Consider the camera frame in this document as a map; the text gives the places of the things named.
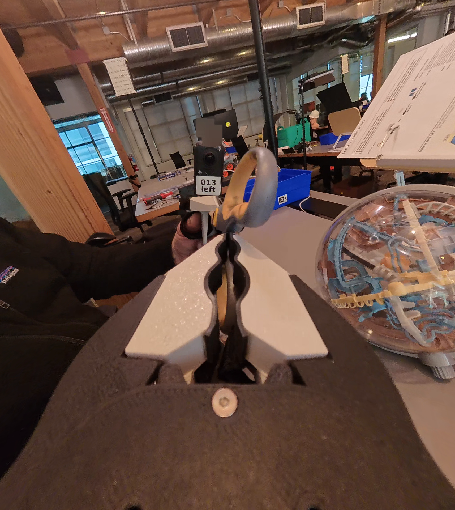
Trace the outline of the grey curved plastic piece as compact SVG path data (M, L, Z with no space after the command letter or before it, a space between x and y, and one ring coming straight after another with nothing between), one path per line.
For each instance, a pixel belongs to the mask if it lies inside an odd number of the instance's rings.
M238 163L224 201L213 214L213 227L220 233L239 233L266 223L274 209L279 172L270 150L250 149Z

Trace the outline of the blue labelled storage bin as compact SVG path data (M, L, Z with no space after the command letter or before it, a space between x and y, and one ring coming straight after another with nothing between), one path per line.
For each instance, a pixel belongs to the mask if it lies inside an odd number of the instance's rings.
M274 210L308 198L312 172L303 169L282 168L278 175Z

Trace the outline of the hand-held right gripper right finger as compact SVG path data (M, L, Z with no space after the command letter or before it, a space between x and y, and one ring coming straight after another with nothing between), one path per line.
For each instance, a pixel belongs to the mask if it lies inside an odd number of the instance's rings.
M324 358L328 349L290 275L243 238L235 260L248 275L248 290L239 302L247 335L246 360L269 373L288 360Z

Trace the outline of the black vertical pole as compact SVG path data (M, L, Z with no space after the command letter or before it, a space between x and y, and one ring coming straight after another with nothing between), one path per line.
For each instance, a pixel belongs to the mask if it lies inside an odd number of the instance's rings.
M257 71L261 87L261 100L263 104L265 127L268 135L268 148L273 152L275 158L278 160L278 146L275 140L275 124L269 87L260 5L259 1L248 1L248 5L250 9L252 36L255 44Z

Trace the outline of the silver air duct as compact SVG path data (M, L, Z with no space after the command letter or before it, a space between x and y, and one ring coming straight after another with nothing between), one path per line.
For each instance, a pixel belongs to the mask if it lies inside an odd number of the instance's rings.
M265 42L285 40L313 33L319 29L369 19L393 10L391 1L367 1L332 8L326 7L325 25L298 30L294 9L291 13L285 15L262 18L263 37ZM127 59L129 67L143 67L173 62L179 59L209 56L230 49L254 45L250 21L222 25L218 28L205 28L205 35L208 42L206 48L173 53L166 33L166 35L160 37L147 38L138 44L126 43L122 49L123 55Z

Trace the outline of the green storage bin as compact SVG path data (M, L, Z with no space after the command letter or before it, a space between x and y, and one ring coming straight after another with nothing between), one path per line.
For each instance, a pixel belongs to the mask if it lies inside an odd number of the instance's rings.
M299 124L295 124L290 127L277 127L277 143L278 148L284 147L295 147L296 145L301 144L303 138L303 131L305 131L305 137L307 142L312 141L311 134L311 123L309 118L303 119L303 122L299 122Z

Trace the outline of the printed instruction sheet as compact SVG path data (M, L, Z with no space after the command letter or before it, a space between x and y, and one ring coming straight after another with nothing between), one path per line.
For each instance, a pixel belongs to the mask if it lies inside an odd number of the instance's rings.
M455 158L455 33L403 54L339 158Z

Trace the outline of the person's left forearm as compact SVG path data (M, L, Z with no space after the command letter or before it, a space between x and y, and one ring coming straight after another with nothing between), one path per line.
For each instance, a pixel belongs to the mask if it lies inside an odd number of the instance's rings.
M91 298L140 292L175 266L172 243L178 224L157 226L149 240L135 244L92 247L55 234L43 234L42 256L65 278L81 303Z

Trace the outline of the clear maze ball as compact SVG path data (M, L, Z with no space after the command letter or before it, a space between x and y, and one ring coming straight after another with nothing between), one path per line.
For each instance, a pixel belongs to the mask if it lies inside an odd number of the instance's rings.
M315 270L322 297L364 339L455 378L455 187L359 199L324 235Z

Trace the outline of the person's black clothing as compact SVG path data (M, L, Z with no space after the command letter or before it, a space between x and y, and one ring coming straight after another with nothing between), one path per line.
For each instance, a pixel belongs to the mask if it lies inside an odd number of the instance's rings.
M0 478L70 363L107 321L86 303L127 292L112 267L136 248L73 243L0 217Z

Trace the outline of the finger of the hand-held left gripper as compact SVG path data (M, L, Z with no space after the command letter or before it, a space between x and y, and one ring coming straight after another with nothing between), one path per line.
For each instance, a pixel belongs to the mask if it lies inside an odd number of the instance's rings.
M199 212L201 215L201 240L203 245L208 240L210 213L215 212L220 205L220 198L212 195L193 196L189 200L189 211Z

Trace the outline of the white paper sign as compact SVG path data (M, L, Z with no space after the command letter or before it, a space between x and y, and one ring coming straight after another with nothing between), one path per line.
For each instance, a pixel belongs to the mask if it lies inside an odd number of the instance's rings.
M116 97L136 94L127 59L117 57L103 60Z

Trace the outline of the white ceiling vent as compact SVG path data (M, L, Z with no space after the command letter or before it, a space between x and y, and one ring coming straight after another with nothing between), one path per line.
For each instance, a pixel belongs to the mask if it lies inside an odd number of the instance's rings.
M208 46L203 22L170 26L166 28L166 33L173 53Z
M325 1L297 6L295 8L297 29L310 29L325 25L325 11Z

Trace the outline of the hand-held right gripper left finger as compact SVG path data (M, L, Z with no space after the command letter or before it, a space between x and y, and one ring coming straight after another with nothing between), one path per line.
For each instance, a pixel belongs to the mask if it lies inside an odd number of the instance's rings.
M184 374L217 358L218 307L225 241L218 235L168 271L143 314L125 355L177 364Z

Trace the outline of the person's left hand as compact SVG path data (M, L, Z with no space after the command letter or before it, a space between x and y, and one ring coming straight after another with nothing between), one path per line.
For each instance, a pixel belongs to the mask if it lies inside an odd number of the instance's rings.
M200 212L186 213L180 220L171 243L176 265L203 247L203 216Z

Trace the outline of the black wall screen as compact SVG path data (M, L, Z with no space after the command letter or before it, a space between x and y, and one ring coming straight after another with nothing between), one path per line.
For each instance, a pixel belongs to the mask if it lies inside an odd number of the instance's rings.
M31 76L29 82L44 106L60 105L65 102L55 80L50 75Z

